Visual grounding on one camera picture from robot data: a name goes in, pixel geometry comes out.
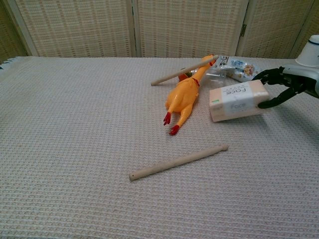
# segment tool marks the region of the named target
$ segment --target rubber chicken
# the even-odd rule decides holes
[[[212,57],[213,55],[205,56],[202,58],[202,61],[208,60]],[[170,123],[171,113],[180,113],[179,121],[173,128],[171,128],[169,133],[170,135],[175,135],[190,116],[193,104],[198,96],[199,83],[205,72],[215,63],[215,61],[216,60],[198,68],[193,76],[179,82],[168,95],[165,103],[167,114],[164,118],[164,125]]]

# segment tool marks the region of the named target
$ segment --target textured tablecloth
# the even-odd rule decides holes
[[[198,61],[11,63],[0,74],[0,236],[319,238],[319,100],[302,93],[267,114],[213,123],[206,81],[170,136],[164,103],[177,79],[150,82]],[[220,143],[229,150],[129,181],[132,171]]]

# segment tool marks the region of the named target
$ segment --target wooden stick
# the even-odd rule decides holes
[[[200,63],[198,63],[198,64],[196,64],[196,65],[193,65],[193,66],[187,67],[187,68],[185,68],[185,69],[182,69],[182,70],[180,70],[180,71],[178,71],[178,72],[176,72],[176,73],[174,73],[174,74],[171,74],[171,75],[168,75],[168,76],[159,78],[158,80],[151,82],[151,86],[156,86],[156,85],[158,85],[158,84],[161,83],[161,82],[167,81],[167,80],[169,80],[169,79],[171,79],[171,78],[174,78],[174,77],[176,77],[176,76],[179,76],[179,75],[181,75],[181,74],[185,74],[185,73],[187,73],[187,72],[190,72],[190,71],[192,71],[192,70],[195,70],[195,69],[197,69],[197,68],[199,68],[199,67],[201,67],[201,66],[206,65],[207,63],[209,63],[209,62],[211,62],[211,61],[213,61],[213,60],[216,60],[218,57],[219,57],[219,55],[215,55],[215,56],[213,56],[211,59],[208,59],[208,60],[206,60],[206,61],[202,61],[202,62],[200,62]]]
[[[158,172],[167,170],[169,168],[173,168],[173,167],[176,167],[176,166],[179,166],[182,164],[186,164],[186,163],[189,163],[189,162],[192,162],[192,161],[204,158],[204,157],[208,157],[208,156],[216,154],[222,150],[226,151],[227,149],[228,149],[228,145],[226,145],[226,144],[222,144],[220,146],[208,148],[206,150],[196,152],[196,153],[193,153],[193,154],[188,155],[188,156],[180,157],[180,158],[174,159],[172,161],[157,164],[153,167],[147,167],[147,168],[140,169],[138,171],[130,173],[129,178],[131,181],[133,181],[133,180],[136,180],[136,179],[139,179],[142,177],[149,176],[149,175],[154,174],[154,173],[158,173]]]

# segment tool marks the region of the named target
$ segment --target woven screen panel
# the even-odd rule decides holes
[[[244,0],[138,0],[141,53],[145,57],[233,55]]]
[[[319,0],[315,0],[291,52],[297,58],[312,35],[319,34]]]
[[[125,0],[16,0],[39,56],[132,56]]]
[[[0,63],[15,56],[26,56],[26,51],[0,1]]]
[[[312,0],[257,0],[242,56],[288,58],[311,4]]]

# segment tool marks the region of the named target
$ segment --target tissue box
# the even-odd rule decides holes
[[[226,86],[209,92],[209,108],[214,122],[266,112],[257,105],[270,96],[260,80]]]

